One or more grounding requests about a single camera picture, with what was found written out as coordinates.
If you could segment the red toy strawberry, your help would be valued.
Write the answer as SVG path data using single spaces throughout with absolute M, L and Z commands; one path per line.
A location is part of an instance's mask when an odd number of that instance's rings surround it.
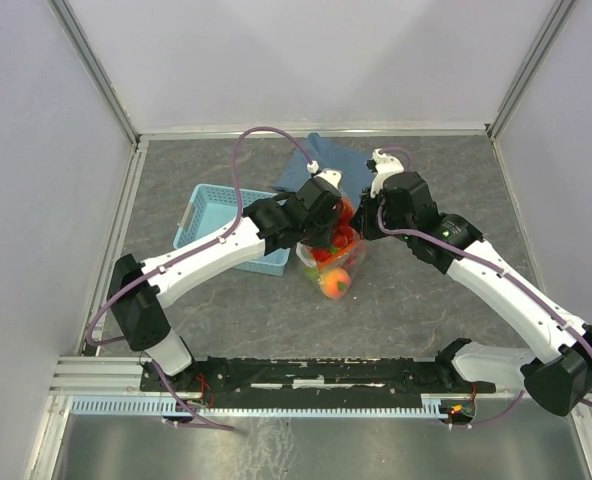
M 324 263 L 332 257 L 332 253 L 326 248 L 312 248 L 311 255 L 317 263 Z
M 348 224 L 351 221 L 354 215 L 354 210 L 351 202 L 346 197 L 343 197 L 341 201 L 338 203 L 337 212 L 339 223 Z
M 334 233 L 333 246 L 339 249 L 344 249 L 349 246 L 353 240 L 353 229 L 349 225 L 340 224 Z

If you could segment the clear zip bag orange zipper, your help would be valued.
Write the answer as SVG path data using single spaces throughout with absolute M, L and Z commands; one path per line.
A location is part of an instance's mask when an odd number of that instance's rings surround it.
M 360 237 L 360 235 L 350 226 L 350 222 L 346 225 L 349 225 L 354 231 L 353 242 L 344 249 L 339 249 L 333 246 L 334 233 L 336 228 L 340 224 L 341 223 L 337 221 L 334 225 L 332 230 L 331 244 L 328 247 L 325 247 L 332 253 L 332 257 L 328 261 L 324 263 L 317 263 L 315 261 L 315 259 L 311 255 L 311 249 L 315 247 L 298 244 L 295 248 L 295 253 L 303 264 L 305 275 L 312 283 L 319 287 L 320 291 L 321 274 L 326 270 L 337 267 L 341 267 L 349 273 L 352 285 L 353 279 L 356 276 L 358 270 L 360 269 L 366 255 L 365 242 Z

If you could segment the light blue plastic basket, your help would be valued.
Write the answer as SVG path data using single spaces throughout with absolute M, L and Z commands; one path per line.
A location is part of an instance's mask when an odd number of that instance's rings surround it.
M 212 233 L 218 227 L 234 219 L 237 213 L 237 198 L 233 187 L 199 184 L 189 198 L 187 207 L 178 224 L 173 248 L 179 249 Z M 260 259 L 236 265 L 235 269 L 271 276 L 282 276 L 289 259 L 290 250 L 276 250 Z

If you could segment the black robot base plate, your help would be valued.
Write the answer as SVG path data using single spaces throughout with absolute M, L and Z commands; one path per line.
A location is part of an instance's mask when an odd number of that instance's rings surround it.
M 489 382 L 464 380 L 444 361 L 209 357 L 168 379 L 177 394 L 216 407 L 419 407 L 425 394 L 491 394 Z

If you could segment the orange-red toy peach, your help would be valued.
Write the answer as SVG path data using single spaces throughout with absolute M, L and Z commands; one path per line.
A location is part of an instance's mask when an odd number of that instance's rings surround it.
M 342 298 L 350 285 L 351 277 L 349 273 L 341 267 L 326 270 L 320 277 L 321 291 L 330 299 Z

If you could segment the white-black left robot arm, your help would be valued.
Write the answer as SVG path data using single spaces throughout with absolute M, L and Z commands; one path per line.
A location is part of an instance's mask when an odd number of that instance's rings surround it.
M 181 249 L 142 262 L 131 254 L 120 258 L 107 303 L 130 349 L 149 355 L 174 389 L 191 387 L 197 366 L 165 309 L 239 264 L 298 243 L 326 245 L 339 218 L 341 179 L 340 171 L 325 169 L 297 192 L 256 200 L 239 217 Z

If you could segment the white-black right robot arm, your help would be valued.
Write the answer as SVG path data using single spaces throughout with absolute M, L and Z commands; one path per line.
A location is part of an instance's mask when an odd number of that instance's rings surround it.
M 420 261 L 469 289 L 523 339 L 523 349 L 473 341 L 434 368 L 443 389 L 489 382 L 529 394 L 565 416 L 579 403 L 592 408 L 592 324 L 566 311 L 502 259 L 464 217 L 439 212 L 416 172 L 376 174 L 361 195 L 353 227 L 366 240 L 406 243 Z

